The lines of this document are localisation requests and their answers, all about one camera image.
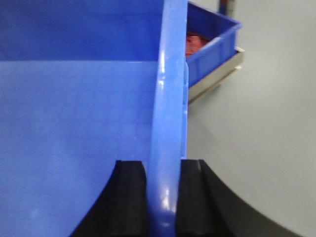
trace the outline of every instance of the black rubber groove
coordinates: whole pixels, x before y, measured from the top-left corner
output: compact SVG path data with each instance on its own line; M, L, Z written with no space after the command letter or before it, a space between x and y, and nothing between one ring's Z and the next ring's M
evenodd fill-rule
M233 237L213 198L212 170L202 160L182 160L176 214L177 237Z

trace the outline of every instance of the blue panel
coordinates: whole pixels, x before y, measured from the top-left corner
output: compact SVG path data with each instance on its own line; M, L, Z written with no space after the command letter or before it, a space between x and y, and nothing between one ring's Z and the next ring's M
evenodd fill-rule
M148 165L157 62L1 62L0 75L1 236L67 236L116 159Z
M146 167L151 236L175 236L187 1L0 6L0 236L67 236L117 159Z
M0 0L0 6L0 60L158 59L161 0Z

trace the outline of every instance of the blue plastic edge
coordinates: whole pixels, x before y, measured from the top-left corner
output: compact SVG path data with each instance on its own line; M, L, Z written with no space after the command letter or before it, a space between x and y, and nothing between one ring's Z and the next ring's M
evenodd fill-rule
M175 236L183 135L187 8L187 0L164 1L147 173L151 237Z

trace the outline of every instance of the grey floor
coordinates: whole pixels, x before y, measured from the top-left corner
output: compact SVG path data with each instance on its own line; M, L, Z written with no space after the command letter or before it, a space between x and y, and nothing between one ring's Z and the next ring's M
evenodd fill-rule
M316 236L315 9L314 0L237 0L243 68L189 107L188 158L305 237Z

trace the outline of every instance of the blue plastic container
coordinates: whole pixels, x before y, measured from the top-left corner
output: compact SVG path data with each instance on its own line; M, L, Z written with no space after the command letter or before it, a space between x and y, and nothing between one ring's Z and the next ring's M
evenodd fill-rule
M232 18L189 3L188 31L210 39L200 51L187 58L189 87L236 54L236 36L240 28L241 23Z
M117 159L172 237L185 158L186 0L0 0L0 236L68 236Z

